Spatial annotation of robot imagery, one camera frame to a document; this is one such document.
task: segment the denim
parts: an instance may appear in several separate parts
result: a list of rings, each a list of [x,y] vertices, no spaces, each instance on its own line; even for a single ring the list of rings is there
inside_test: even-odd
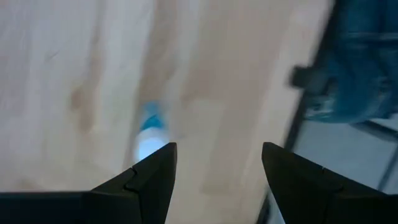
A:
[[[398,102],[398,0],[340,0],[306,88],[307,119],[389,118]]]

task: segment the blue and white object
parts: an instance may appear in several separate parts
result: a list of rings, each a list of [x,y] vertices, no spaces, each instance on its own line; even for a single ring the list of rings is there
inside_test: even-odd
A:
[[[159,102],[146,103],[143,107],[142,123],[136,138],[137,147],[134,151],[134,162],[145,159],[169,141],[168,130]]]

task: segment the blue jeans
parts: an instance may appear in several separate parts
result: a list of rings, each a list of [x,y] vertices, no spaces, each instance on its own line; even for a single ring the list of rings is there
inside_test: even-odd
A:
[[[337,0],[325,52],[311,68],[308,119],[357,123],[398,105],[398,0]]]

